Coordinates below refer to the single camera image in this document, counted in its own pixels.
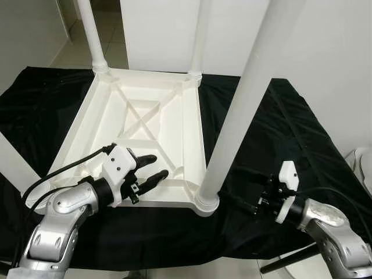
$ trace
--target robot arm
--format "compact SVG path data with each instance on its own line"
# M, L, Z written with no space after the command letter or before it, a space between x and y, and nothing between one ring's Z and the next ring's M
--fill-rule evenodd
M52 194L46 214L34 229L19 262L7 278L63 278L69 268L78 229L87 217L105 206L116 207L122 199L132 203L168 176L162 170L138 185L135 172L156 161L156 156L135 157L130 149L113 148L102 165L101 178L87 177L77 186Z
M372 278L371 248L339 209L299 196L283 198L285 191L296 191L298 186L292 161L283 163L276 185L264 192L260 204L276 212L276 222L287 220L315 240L333 278Z

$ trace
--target white wall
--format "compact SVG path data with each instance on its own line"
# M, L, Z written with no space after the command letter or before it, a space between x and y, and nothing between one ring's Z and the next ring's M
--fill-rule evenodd
M199 0L121 0L120 3L129 68L187 71Z
M52 0L0 0L0 95L26 66L49 66L67 40Z
M306 99L339 151L372 143L371 1L307 1L277 76Z
M241 75L267 4L213 0L204 73ZM198 1L121 5L131 69L188 71ZM343 155L372 142L371 15L370 0L308 0L276 71L305 97Z

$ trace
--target cable connector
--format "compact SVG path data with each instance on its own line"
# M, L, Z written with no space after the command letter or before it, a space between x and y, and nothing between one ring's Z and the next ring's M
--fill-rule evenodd
M115 143L112 143L108 146L104 146L102 147L102 152L106 153L107 155L111 153L111 151L114 149L114 147L116 146Z

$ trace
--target black cloth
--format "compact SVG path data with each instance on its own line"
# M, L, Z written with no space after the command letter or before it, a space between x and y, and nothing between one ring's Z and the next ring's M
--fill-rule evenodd
M89 88L89 70L28 67L0 97L0 130L36 172L47 173ZM204 75L199 87L207 162L238 84L238 77ZM369 205L351 169L314 114L287 80L273 79L244 138L223 190L256 203L262 185L249 173L278 173L294 160L299 189L332 186ZM19 225L19 193L0 179L0 259L9 260ZM343 210L365 240L355 212L329 192L310 195ZM40 217L35 214L34 221ZM272 258L304 247L311 239L271 215L253 217L221 199L216 212L198 217L190 209L105 208L79 230L72 267L138 270L201 264L221 256Z

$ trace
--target floor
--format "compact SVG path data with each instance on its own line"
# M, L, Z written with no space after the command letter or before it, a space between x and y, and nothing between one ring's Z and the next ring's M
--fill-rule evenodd
M94 10L94 18L101 40L103 54L110 67L128 69L124 29L120 12ZM92 59L81 20L70 29L71 41L59 52L51 67L64 69L91 69Z
M260 274L259 264L266 261L242 260L222 257L200 266L172 267L168 269L143 270L141 274L146 279L291 279L282 269L265 275ZM127 271L101 271L69 269L65 279L122 279Z

